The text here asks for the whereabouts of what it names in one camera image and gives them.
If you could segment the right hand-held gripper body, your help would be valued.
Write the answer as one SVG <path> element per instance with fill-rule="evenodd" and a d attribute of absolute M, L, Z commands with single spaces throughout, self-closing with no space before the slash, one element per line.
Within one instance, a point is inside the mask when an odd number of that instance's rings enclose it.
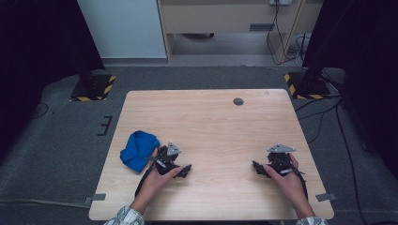
<path fill-rule="evenodd" d="M 279 175 L 286 176 L 288 173 L 300 174 L 300 171 L 291 162 L 290 153 L 296 149 L 281 143 L 277 143 L 267 149 L 269 166 Z"/>

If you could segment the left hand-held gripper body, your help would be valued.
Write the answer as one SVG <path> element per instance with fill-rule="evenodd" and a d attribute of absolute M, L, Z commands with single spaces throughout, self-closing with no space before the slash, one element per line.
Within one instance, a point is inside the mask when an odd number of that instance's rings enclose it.
<path fill-rule="evenodd" d="M 174 161 L 180 153 L 180 149 L 176 147 L 172 142 L 168 142 L 167 145 L 162 146 L 158 150 L 155 164 L 160 175 L 165 175 L 173 168 L 176 168 Z"/>

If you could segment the white panel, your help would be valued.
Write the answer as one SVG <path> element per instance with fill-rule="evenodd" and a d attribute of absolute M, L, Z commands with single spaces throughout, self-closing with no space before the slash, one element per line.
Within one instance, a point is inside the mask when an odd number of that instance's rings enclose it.
<path fill-rule="evenodd" d="M 165 58 L 157 0 L 77 0 L 105 59 Z"/>

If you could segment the person's left hand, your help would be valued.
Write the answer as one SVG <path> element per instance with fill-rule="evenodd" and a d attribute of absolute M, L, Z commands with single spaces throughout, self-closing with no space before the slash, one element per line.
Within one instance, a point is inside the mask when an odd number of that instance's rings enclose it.
<path fill-rule="evenodd" d="M 139 194 L 153 195 L 154 198 L 162 190 L 162 188 L 172 180 L 180 171 L 182 167 L 173 168 L 170 172 L 165 175 L 160 175 L 154 162 L 150 164 L 148 169 L 143 176 L 144 180 L 140 182 L 139 187 L 136 190 L 135 198 Z"/>

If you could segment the grey tape strip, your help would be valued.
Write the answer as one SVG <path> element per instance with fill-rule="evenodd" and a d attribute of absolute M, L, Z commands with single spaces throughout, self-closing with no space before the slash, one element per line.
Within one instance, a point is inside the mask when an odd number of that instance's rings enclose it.
<path fill-rule="evenodd" d="M 104 201 L 106 198 L 105 193 L 100 193 L 100 194 L 93 194 L 92 196 L 88 196 L 84 198 L 84 203 L 85 204 L 91 204 L 94 201 Z"/>
<path fill-rule="evenodd" d="M 319 202 L 324 202 L 324 201 L 335 201 L 338 199 L 338 196 L 335 193 L 322 193 L 322 194 L 317 194 L 316 199 Z"/>

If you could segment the blue microfibre cloth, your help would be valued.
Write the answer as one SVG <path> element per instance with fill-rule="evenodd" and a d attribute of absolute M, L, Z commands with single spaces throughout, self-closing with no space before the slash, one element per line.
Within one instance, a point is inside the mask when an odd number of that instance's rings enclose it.
<path fill-rule="evenodd" d="M 126 147 L 120 151 L 120 159 L 128 168 L 141 173 L 154 149 L 159 146 L 160 141 L 155 135 L 137 130 L 130 135 Z"/>

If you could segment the black curtain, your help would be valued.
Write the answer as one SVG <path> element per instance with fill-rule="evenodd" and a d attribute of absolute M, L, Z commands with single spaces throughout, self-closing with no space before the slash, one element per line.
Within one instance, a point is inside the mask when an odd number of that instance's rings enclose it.
<path fill-rule="evenodd" d="M 0 160 L 46 85 L 103 68 L 77 0 L 0 0 Z"/>
<path fill-rule="evenodd" d="M 324 0 L 303 66 L 344 71 L 362 140 L 398 179 L 398 0 Z"/>

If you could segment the black yellow striped stand base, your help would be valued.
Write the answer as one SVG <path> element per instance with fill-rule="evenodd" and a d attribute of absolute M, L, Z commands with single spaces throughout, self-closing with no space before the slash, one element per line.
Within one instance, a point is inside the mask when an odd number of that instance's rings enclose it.
<path fill-rule="evenodd" d="M 283 75 L 293 99 L 329 98 L 330 90 L 322 79 L 305 72 L 288 72 Z"/>
<path fill-rule="evenodd" d="M 113 75 L 92 75 L 88 82 L 80 79 L 70 94 L 71 101 L 104 100 L 115 82 Z"/>

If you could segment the person's right hand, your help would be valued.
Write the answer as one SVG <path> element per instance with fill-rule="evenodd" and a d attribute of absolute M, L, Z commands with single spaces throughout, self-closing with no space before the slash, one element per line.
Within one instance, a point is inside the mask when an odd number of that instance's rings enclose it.
<path fill-rule="evenodd" d="M 286 176 L 279 175 L 273 168 L 264 165 L 265 171 L 276 182 L 284 196 L 295 208 L 304 208 L 309 206 L 299 177 L 293 172 Z"/>

